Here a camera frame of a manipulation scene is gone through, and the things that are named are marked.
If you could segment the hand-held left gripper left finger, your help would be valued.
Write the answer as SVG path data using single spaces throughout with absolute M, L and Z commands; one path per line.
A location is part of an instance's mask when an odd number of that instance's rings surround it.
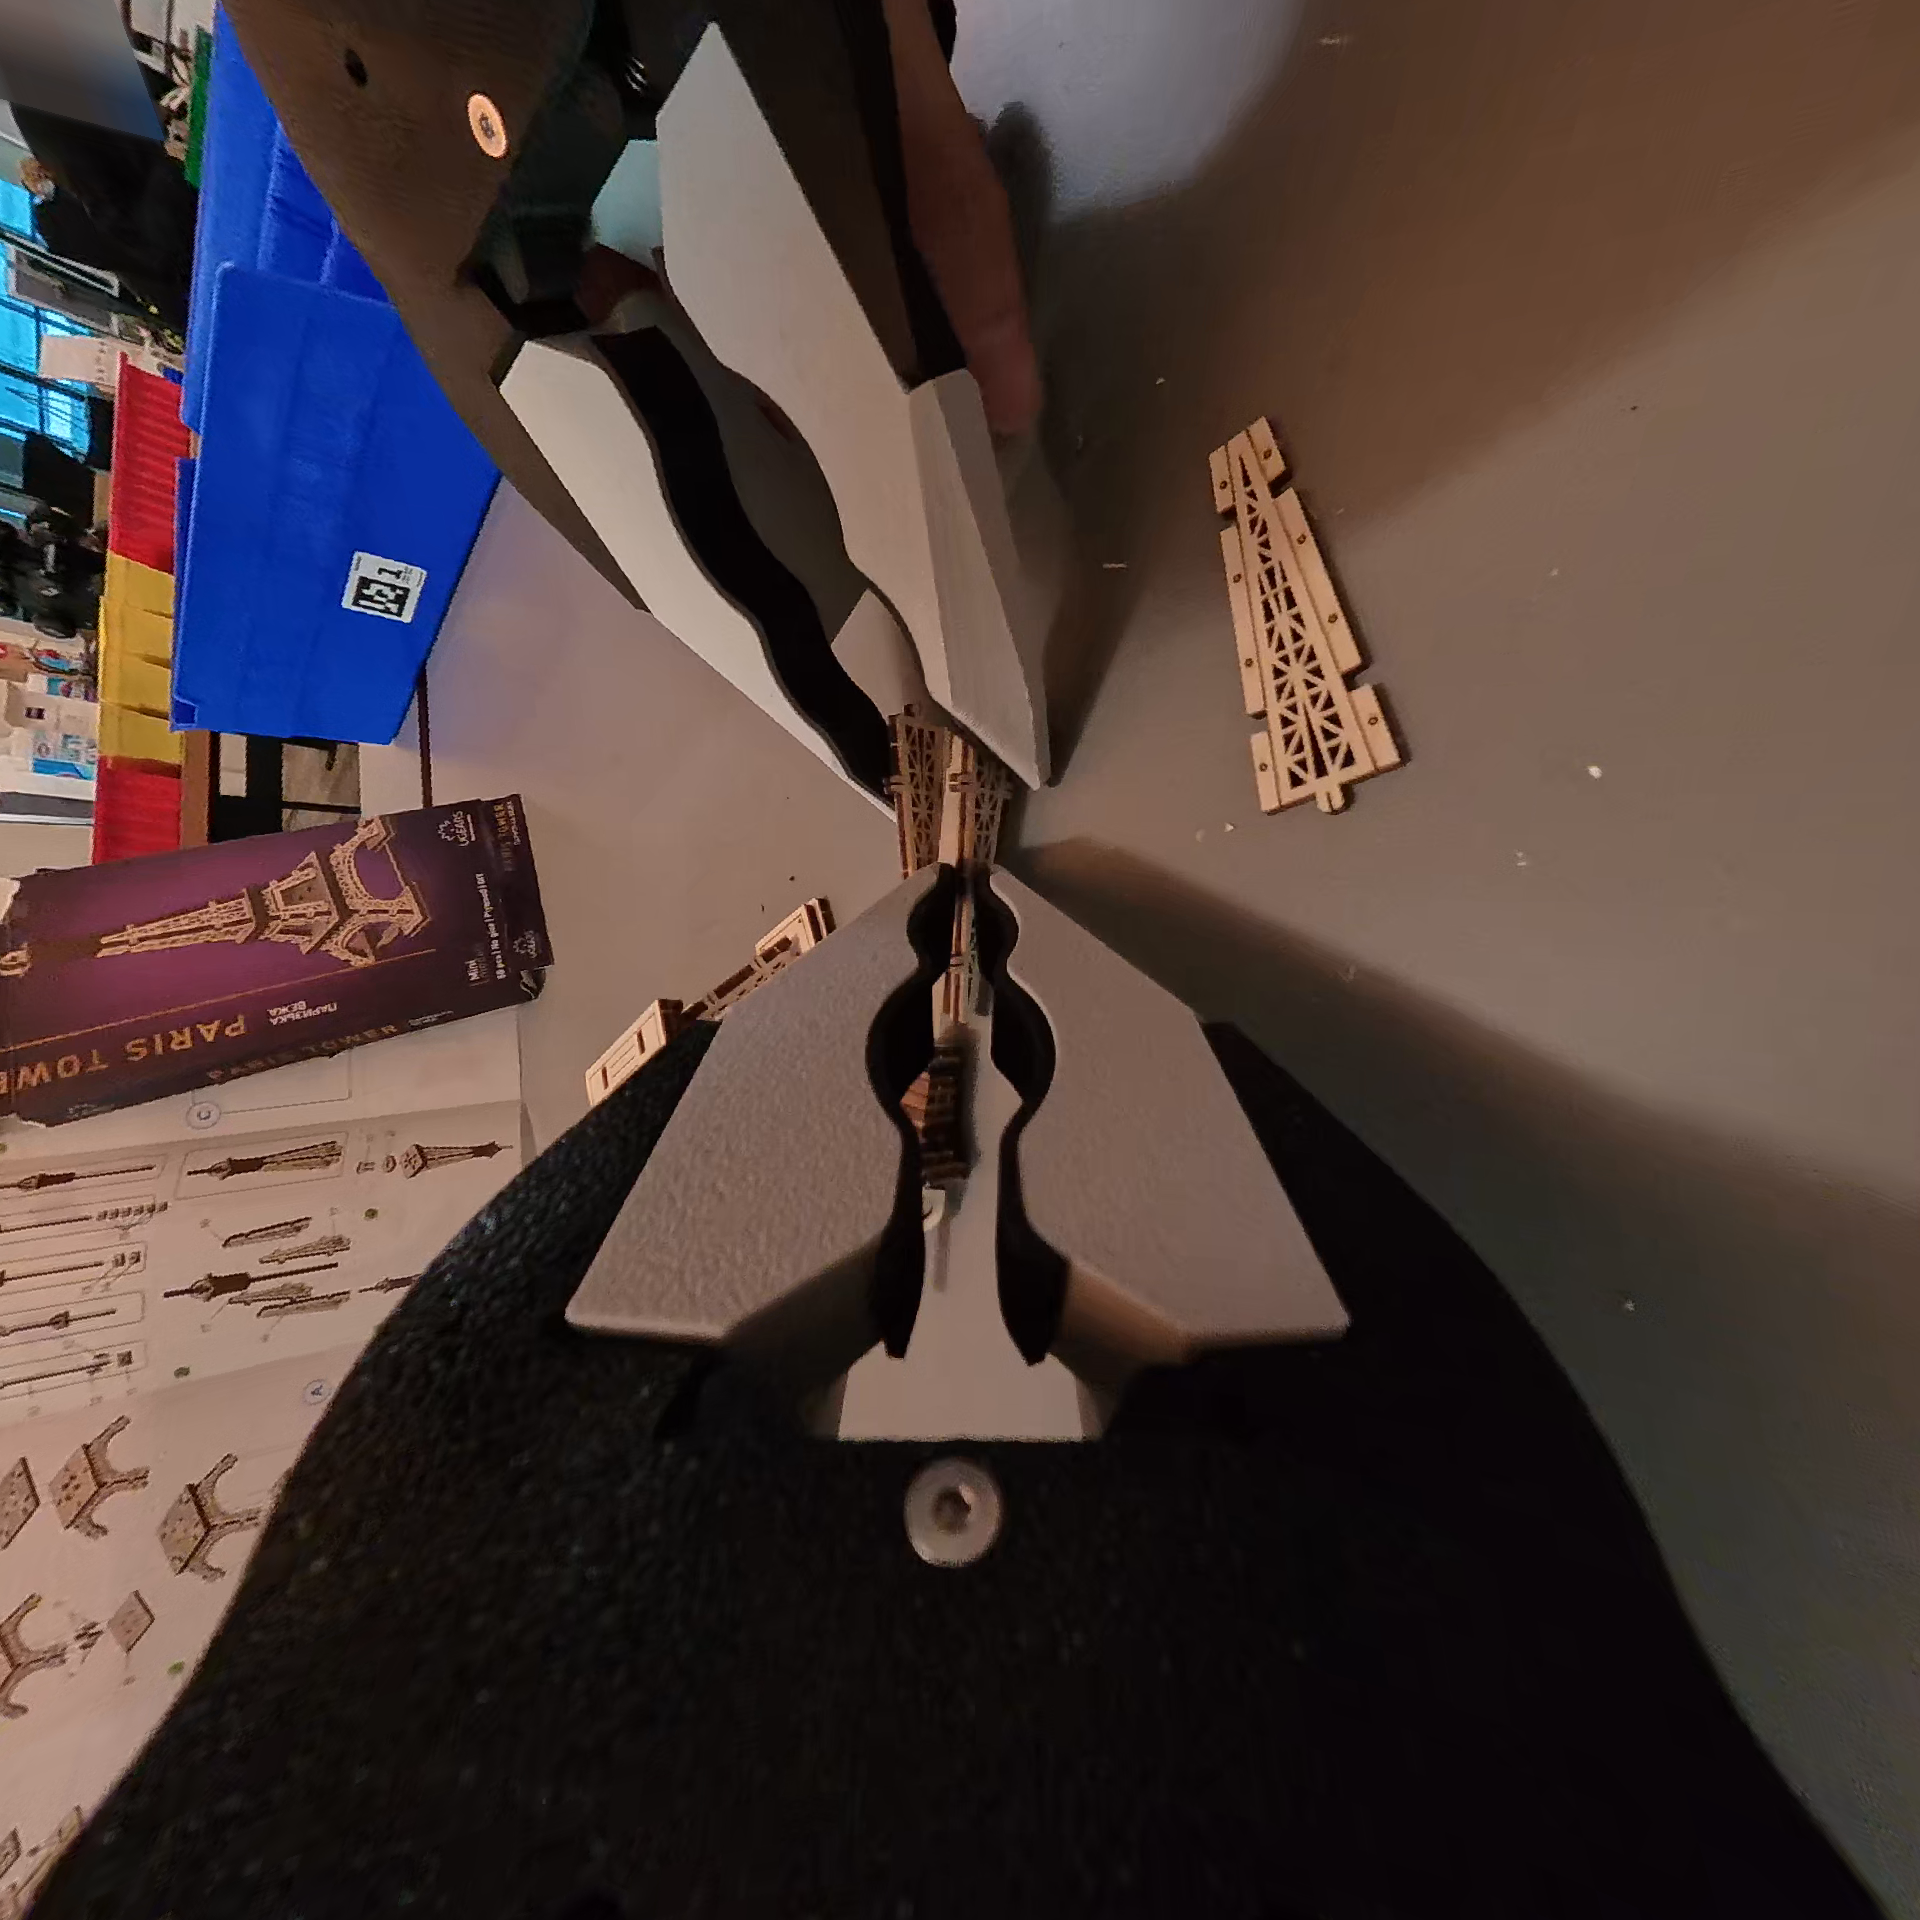
M 599 1338 L 715 1349 L 795 1401 L 903 1358 L 926 1235 L 903 1113 L 933 1061 L 956 866 L 936 865 L 740 1002 L 566 1304 Z

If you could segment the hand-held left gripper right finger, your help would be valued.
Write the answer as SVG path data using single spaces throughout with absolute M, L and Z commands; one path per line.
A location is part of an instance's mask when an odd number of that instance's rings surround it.
M 1008 870 L 975 875 L 999 1317 L 1079 1433 L 1144 1374 L 1339 1340 L 1350 1314 L 1199 1017 Z

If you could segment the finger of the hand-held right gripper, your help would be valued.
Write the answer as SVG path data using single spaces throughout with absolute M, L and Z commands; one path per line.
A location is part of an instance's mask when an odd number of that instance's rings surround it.
M 1039 590 L 979 386 L 904 230 L 877 20 L 712 20 L 659 109 L 663 258 L 795 430 L 927 692 L 1052 779 Z
M 500 398 L 644 610 L 865 801 L 887 728 L 831 649 L 865 590 L 825 480 L 667 326 L 518 348 Z

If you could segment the wooden tower section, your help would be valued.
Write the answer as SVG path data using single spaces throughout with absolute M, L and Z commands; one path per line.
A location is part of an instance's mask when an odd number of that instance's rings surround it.
M 884 794 L 896 811 L 901 870 L 912 875 L 943 865 L 957 875 L 948 966 L 933 1002 L 935 1040 L 951 1042 L 963 1035 L 979 1003 L 971 884 L 997 860 L 1014 782 L 990 750 L 912 705 L 887 721 L 887 733 Z

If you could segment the wooden lattice panel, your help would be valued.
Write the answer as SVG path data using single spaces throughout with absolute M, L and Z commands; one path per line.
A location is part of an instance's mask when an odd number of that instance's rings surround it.
M 1262 813 L 1326 817 L 1403 764 L 1380 686 L 1267 417 L 1206 457 Z

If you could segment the grey desk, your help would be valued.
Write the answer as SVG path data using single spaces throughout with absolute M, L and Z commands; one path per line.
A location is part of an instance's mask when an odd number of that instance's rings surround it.
M 1478 1248 L 1916 1916 L 1916 5 L 959 5 L 1065 505 L 1012 865 Z M 1262 813 L 1267 417 L 1403 747 Z

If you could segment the person's right hand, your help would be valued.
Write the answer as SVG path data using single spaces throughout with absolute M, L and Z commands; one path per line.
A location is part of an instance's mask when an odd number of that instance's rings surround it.
M 1027 435 L 1043 409 L 1012 209 L 988 137 L 953 83 L 943 10 L 887 5 L 907 221 L 990 433 Z

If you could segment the blue storage bin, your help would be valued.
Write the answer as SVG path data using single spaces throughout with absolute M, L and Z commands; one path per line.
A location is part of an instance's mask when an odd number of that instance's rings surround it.
M 225 266 L 390 302 L 305 174 L 216 8 L 187 307 L 191 329 L 208 326 L 212 282 Z

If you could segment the wooden tower base model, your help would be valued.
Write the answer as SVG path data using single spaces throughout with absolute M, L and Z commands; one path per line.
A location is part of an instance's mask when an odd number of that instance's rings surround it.
M 734 1006 L 785 972 L 831 930 L 829 901 L 812 897 L 758 937 L 745 966 L 717 980 L 699 1000 L 653 1000 L 588 1068 L 583 1077 L 588 1105 L 597 1106 L 609 1097 L 679 1033 L 694 1025 L 720 1025 Z

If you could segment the blue plastic bin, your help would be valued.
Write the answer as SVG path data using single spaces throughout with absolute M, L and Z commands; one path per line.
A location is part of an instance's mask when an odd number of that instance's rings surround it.
M 173 730 L 392 740 L 495 464 L 398 312 L 232 262 L 197 398 Z

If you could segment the red storage bin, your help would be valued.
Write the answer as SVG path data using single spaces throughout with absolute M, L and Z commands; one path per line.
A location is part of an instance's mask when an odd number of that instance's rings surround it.
M 181 461 L 195 437 L 181 414 L 182 386 L 131 357 L 119 361 L 111 396 L 108 547 L 136 565 L 176 572 Z
M 100 756 L 93 779 L 88 865 L 176 852 L 182 845 L 177 764 Z

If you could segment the yellow storage bin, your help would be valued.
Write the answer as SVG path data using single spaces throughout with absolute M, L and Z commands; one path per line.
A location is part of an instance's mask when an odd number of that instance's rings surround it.
M 176 579 L 108 553 L 97 632 L 97 745 L 102 758 L 182 764 L 171 731 Z

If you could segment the paper instruction sheet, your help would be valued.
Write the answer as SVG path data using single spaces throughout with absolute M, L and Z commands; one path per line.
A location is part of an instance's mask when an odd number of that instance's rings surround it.
M 4 1122 L 4 1916 L 171 1708 L 323 1411 L 521 1126 L 513 1016 Z

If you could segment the purple puzzle box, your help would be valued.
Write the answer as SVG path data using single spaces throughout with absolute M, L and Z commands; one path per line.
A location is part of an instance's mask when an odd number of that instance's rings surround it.
M 97 1117 L 539 997 L 518 795 L 25 877 L 1 930 L 1 1116 Z

